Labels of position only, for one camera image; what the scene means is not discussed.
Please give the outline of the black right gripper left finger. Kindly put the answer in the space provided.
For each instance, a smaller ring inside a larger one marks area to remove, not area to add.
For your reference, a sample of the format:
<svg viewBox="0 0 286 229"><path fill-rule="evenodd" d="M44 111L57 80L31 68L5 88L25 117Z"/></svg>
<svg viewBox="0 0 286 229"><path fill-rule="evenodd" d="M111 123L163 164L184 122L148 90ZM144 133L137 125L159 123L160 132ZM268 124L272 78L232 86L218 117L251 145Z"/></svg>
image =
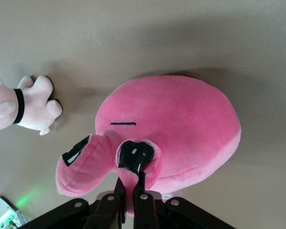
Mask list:
<svg viewBox="0 0 286 229"><path fill-rule="evenodd" d="M113 191L98 195L94 211L87 218L86 229L121 229L124 223L124 186L117 179Z"/></svg>

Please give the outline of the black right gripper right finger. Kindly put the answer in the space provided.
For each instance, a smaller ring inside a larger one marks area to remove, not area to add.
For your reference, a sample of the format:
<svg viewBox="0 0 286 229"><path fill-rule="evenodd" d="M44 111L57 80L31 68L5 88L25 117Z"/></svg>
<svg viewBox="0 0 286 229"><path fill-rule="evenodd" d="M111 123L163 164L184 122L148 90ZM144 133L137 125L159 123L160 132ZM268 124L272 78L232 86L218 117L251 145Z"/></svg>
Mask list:
<svg viewBox="0 0 286 229"><path fill-rule="evenodd" d="M139 175L139 181L133 191L134 229L159 229L159 220L153 195L145 191L145 174Z"/></svg>

